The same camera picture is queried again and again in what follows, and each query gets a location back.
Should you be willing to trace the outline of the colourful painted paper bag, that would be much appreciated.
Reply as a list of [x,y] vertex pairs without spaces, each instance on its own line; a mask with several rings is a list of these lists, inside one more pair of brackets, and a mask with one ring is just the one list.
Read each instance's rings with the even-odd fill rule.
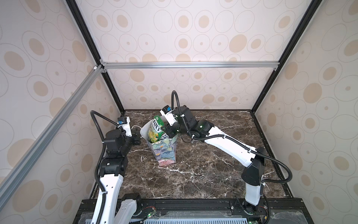
[[131,128],[132,131],[139,131],[140,137],[144,140],[145,144],[148,145],[156,161],[160,167],[164,167],[176,162],[176,148],[178,142],[178,135],[173,138],[166,138],[155,143],[148,141],[147,131],[151,127],[153,119],[147,122],[142,128],[134,126]]

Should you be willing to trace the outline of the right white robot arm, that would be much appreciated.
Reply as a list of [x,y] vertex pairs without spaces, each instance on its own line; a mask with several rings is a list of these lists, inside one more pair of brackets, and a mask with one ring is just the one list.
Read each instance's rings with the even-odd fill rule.
[[263,196],[263,174],[266,166],[262,147],[254,148],[227,135],[212,122],[197,120],[189,108],[182,106],[180,109],[171,109],[165,106],[160,111],[164,119],[162,130],[173,137],[176,134],[186,134],[193,140],[202,141],[212,145],[234,157],[244,167],[241,174],[245,182],[244,206],[255,208]]

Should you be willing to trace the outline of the green snack packet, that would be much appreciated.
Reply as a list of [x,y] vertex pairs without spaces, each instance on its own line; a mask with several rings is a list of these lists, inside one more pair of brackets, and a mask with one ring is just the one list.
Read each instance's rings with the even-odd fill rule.
[[162,118],[158,115],[154,116],[153,121],[151,122],[147,135],[148,141],[150,143],[155,143],[166,138],[166,133],[161,128],[164,126]]

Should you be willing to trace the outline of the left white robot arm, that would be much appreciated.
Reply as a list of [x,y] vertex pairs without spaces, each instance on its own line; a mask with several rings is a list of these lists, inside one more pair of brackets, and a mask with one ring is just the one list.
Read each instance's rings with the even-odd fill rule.
[[93,224],[128,224],[132,216],[139,213],[139,194],[125,195],[117,207],[118,195],[128,165],[127,154],[137,143],[140,143],[140,137],[128,135],[121,127],[105,135],[103,146],[106,157],[100,162],[95,174],[99,194],[91,220]]

